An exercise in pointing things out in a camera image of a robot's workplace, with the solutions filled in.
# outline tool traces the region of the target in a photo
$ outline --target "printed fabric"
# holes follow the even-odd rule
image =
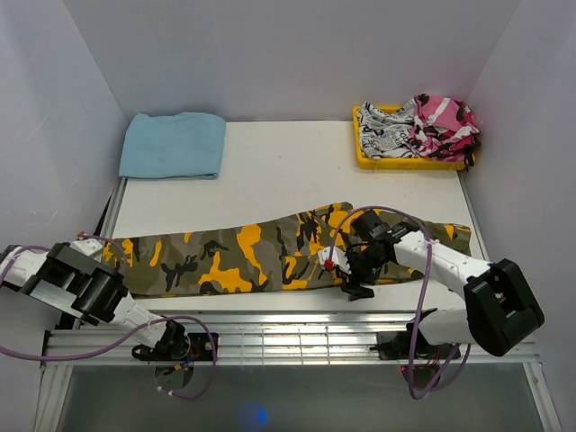
[[[357,112],[360,146],[368,158],[427,158],[473,165],[480,132],[470,107],[420,94],[388,114],[371,103]]]
[[[318,252],[330,245],[336,226],[353,210],[338,202],[269,222],[230,229],[117,238],[128,257],[125,284],[133,295],[184,296],[311,290],[342,283],[323,270]],[[377,211],[390,225],[402,217]],[[361,243],[350,222],[337,245]],[[470,229],[461,225],[424,222],[441,243],[469,254]],[[122,254],[104,248],[103,261],[120,266]],[[414,269],[394,263],[381,271],[379,284],[418,279]]]

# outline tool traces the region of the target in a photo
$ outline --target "metal frame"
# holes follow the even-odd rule
[[[459,175],[464,197],[472,216],[473,228],[486,258],[486,248],[477,220]],[[110,237],[122,204],[127,181],[121,178],[112,193],[109,211],[103,223],[103,236]],[[165,315],[182,314],[179,310]],[[413,313],[195,313],[211,331],[220,334],[219,365],[382,365],[398,361],[381,361],[370,351],[376,333],[405,329]],[[189,331],[202,331],[194,324]],[[51,333],[47,355],[77,354],[109,345],[122,335],[110,326],[80,327],[75,330],[55,330]],[[74,365],[149,365],[131,358],[133,341],[93,359]],[[554,405],[542,376],[534,342],[524,342],[502,358],[488,355],[474,346],[469,363],[523,364],[526,379],[546,432],[561,430]],[[40,387],[40,400],[35,431],[56,430],[68,390],[73,365],[51,363],[46,366]]]

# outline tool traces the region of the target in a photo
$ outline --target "white wall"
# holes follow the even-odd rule
[[[524,269],[564,430],[576,430],[576,3],[523,0],[472,91],[484,148],[466,179],[490,258]]]
[[[121,108],[349,120],[466,97],[519,0],[64,0]]]
[[[0,251],[100,217],[127,122],[61,0],[0,2]],[[0,290],[0,343],[39,353],[57,314]],[[0,356],[0,429],[32,430],[38,364]]]

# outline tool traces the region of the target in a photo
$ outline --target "metal bar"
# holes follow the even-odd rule
[[[532,391],[532,397],[536,404],[536,409],[542,420],[544,432],[560,432],[562,426],[556,414],[556,409],[552,403],[548,386],[542,373],[542,365],[539,363],[524,363],[524,370],[528,385]]]
[[[355,316],[351,325],[345,325],[348,314],[308,315],[307,322],[286,322],[275,315],[259,317],[217,314],[202,316],[211,331],[219,333],[220,365],[315,365],[350,364],[380,365],[377,353],[370,351],[376,345],[376,334],[405,329],[411,315],[366,314]],[[195,325],[186,325],[188,331],[201,331]],[[50,336],[47,354],[63,356],[94,351],[110,345],[122,335],[111,326],[86,327],[80,330],[58,330]],[[131,339],[97,358],[83,360],[75,365],[145,365],[131,357],[137,343]],[[534,344],[525,342],[511,353],[495,358],[475,346],[471,363],[526,363],[535,362]]]
[[[472,207],[472,202],[470,201],[470,195],[468,194],[468,190],[466,189],[466,184],[464,180],[464,173],[458,172],[458,179],[460,180],[460,187],[462,188],[462,193],[464,195],[464,199],[466,201],[466,206],[468,207],[468,212],[470,213],[470,218],[472,219],[472,228],[476,233],[476,238],[478,239],[478,244],[480,245],[480,251],[482,253],[482,258],[489,261],[488,258],[488,250],[486,249],[486,245],[484,244],[484,240],[482,239],[482,234],[480,233],[480,225],[478,224],[478,219],[474,213],[474,208]]]
[[[46,367],[40,384],[40,393],[46,394],[46,397],[42,397],[43,403],[37,409],[35,432],[56,431],[71,376],[72,366],[70,365],[60,364]]]
[[[122,198],[124,197],[124,192],[126,191],[126,184],[128,179],[126,177],[120,177],[116,186],[112,190],[112,195],[110,197],[110,204],[108,205],[108,210],[104,216],[104,223],[102,226],[102,237],[111,238],[114,233],[114,226],[118,220],[118,215],[120,214],[120,207],[122,205]]]

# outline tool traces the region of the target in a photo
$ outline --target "pink camouflage clothing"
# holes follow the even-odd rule
[[[480,131],[470,107],[432,94],[419,94],[415,101],[409,138],[412,149],[422,158],[472,165],[472,153],[480,146]]]

